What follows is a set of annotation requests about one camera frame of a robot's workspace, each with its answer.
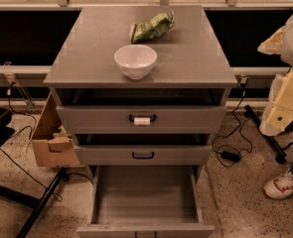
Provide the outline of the grey bottom drawer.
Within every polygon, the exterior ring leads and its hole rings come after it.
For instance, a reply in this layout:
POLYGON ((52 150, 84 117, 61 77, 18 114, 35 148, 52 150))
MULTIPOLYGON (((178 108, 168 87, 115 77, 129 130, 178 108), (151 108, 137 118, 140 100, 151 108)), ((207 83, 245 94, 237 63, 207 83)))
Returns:
POLYGON ((94 170, 80 238, 209 238, 189 166, 104 166, 94 170))

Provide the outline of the grey drawer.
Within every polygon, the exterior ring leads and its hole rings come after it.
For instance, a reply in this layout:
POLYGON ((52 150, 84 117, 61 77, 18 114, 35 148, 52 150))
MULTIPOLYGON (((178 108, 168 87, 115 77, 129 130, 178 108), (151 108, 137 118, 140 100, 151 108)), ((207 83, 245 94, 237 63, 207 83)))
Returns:
POLYGON ((204 165, 211 146, 131 145, 75 146, 75 153, 86 166, 173 166, 204 165))
POLYGON ((80 238, 209 238, 189 166, 104 166, 94 170, 80 238))
POLYGON ((71 134, 211 134, 224 106, 58 106, 71 134))

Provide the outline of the grey drawer cabinet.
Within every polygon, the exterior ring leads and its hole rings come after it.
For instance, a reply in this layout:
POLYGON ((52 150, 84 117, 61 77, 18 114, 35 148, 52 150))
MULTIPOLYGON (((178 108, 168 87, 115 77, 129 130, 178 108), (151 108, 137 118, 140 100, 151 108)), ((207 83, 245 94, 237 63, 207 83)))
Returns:
MULTIPOLYGON (((58 106, 224 106, 236 78, 200 6, 173 6, 176 25, 148 42, 157 53, 140 80, 125 76, 114 54, 128 45, 131 24, 157 6, 94 6, 81 10, 44 84, 58 106)), ((211 134, 71 134, 76 146, 210 146, 211 134)))

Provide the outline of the grey middle drawer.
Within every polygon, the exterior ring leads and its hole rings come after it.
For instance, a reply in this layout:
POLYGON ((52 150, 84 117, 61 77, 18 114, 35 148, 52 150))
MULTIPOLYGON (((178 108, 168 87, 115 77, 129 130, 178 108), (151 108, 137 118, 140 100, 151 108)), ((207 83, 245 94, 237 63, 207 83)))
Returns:
POLYGON ((211 146, 131 145, 75 146, 75 153, 86 166, 173 166, 204 165, 211 146))

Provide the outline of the grey top drawer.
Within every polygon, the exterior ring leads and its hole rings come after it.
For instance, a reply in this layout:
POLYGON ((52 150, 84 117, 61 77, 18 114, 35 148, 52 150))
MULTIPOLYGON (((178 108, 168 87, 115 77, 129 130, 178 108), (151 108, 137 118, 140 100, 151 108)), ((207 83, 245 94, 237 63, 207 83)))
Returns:
POLYGON ((224 106, 58 106, 71 134, 211 134, 224 106))

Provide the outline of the white ceramic bowl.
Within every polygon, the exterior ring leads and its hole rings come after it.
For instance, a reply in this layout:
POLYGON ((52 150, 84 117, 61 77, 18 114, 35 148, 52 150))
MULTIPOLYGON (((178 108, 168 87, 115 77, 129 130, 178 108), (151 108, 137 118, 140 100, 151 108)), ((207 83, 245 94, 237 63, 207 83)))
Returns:
POLYGON ((152 71, 157 53, 145 45, 128 45, 116 51, 114 60, 124 75, 138 80, 152 71))

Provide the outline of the green snack bag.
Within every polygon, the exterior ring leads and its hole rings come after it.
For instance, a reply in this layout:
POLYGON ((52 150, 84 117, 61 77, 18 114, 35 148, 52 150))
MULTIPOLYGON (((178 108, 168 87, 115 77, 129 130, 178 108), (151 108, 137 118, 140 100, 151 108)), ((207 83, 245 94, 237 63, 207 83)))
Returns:
POLYGON ((159 13, 144 23, 134 23, 129 32, 132 45, 158 39, 175 26, 174 12, 159 13))

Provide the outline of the black power adapter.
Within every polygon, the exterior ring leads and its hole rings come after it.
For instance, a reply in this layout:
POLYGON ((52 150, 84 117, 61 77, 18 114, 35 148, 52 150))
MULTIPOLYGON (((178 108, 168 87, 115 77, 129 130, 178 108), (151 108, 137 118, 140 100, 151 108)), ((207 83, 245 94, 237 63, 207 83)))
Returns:
POLYGON ((232 153, 232 152, 228 152, 228 151, 223 151, 221 153, 221 157, 223 159, 226 159, 226 160, 229 160, 229 161, 232 161, 232 162, 239 162, 241 160, 241 156, 237 153, 232 153))

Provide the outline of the cardboard box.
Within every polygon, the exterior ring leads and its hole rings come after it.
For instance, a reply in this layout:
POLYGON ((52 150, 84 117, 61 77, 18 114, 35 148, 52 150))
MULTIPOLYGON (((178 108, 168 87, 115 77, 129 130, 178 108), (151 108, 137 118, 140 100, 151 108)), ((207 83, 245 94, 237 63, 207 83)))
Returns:
POLYGON ((57 105, 49 95, 32 136, 32 148, 38 167, 79 167, 73 139, 63 129, 56 111, 57 105))

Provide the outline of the white red sneaker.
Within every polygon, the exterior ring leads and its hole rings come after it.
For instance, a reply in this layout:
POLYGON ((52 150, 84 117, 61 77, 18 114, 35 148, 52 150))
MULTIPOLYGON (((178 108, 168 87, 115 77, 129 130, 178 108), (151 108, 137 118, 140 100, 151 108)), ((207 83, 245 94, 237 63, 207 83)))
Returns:
POLYGON ((290 170, 269 181, 263 192, 272 199, 285 199, 293 194, 293 175, 290 170))

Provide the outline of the black stand leg left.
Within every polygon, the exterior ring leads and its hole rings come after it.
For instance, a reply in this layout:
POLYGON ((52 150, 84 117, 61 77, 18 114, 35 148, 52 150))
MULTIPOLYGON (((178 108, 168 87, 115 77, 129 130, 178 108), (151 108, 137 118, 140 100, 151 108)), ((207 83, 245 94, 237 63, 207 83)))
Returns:
POLYGON ((16 238, 26 238, 35 221, 46 206, 47 202, 54 195, 55 189, 59 185, 60 181, 66 179, 67 176, 67 169, 60 168, 49 187, 45 189, 43 195, 40 198, 35 198, 31 195, 24 194, 22 192, 0 185, 1 198, 6 198, 33 209, 31 215, 17 234, 16 238))

